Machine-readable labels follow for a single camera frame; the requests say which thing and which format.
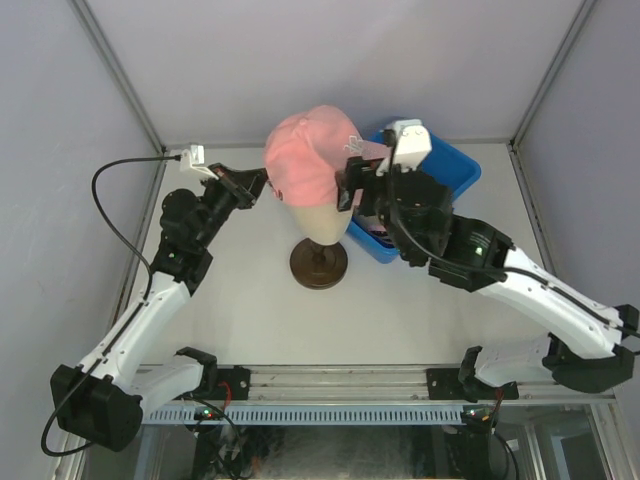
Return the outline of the pink baseball cap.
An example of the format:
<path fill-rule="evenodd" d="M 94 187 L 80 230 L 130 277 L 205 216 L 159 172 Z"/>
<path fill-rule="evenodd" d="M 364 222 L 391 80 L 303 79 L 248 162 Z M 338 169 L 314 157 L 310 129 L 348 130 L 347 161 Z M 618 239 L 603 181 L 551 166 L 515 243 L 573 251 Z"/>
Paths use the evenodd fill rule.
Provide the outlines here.
<path fill-rule="evenodd" d="M 283 120 L 269 135 L 263 157 L 275 196 L 291 207 L 334 206 L 335 174 L 352 157 L 380 159 L 389 148 L 364 140 L 339 108 L 316 106 Z"/>

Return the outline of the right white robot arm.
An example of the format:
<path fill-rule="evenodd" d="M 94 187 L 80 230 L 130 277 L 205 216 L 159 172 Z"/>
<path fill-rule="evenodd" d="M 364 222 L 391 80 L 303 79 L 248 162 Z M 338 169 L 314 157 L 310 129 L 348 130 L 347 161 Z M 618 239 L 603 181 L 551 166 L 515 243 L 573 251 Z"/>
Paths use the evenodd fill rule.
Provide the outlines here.
<path fill-rule="evenodd" d="M 545 329 L 530 341 L 466 350 L 458 383 L 466 399 L 521 382 L 552 380 L 597 394 L 630 380 L 639 312 L 608 307 L 577 292 L 537 265 L 490 224 L 455 214 L 452 190 L 422 170 L 354 157 L 337 173 L 337 207 L 356 206 L 383 225 L 400 257 L 450 287 L 498 300 Z"/>

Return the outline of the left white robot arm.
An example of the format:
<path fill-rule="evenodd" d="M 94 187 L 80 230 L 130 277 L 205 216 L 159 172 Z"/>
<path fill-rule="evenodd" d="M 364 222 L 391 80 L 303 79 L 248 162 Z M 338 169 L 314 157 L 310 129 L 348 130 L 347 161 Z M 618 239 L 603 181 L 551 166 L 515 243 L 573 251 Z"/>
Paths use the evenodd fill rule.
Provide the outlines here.
<path fill-rule="evenodd" d="M 144 417 L 166 403 L 193 395 L 206 400 L 219 387 L 214 355 L 183 347 L 147 372 L 142 360 L 206 277 L 208 247 L 236 210 L 252 208 L 266 183 L 265 169 L 207 167 L 204 191 L 177 189 L 162 202 L 160 242 L 145 261 L 146 286 L 105 337 L 76 366 L 59 366 L 50 379 L 53 425 L 114 452 L 137 435 Z"/>

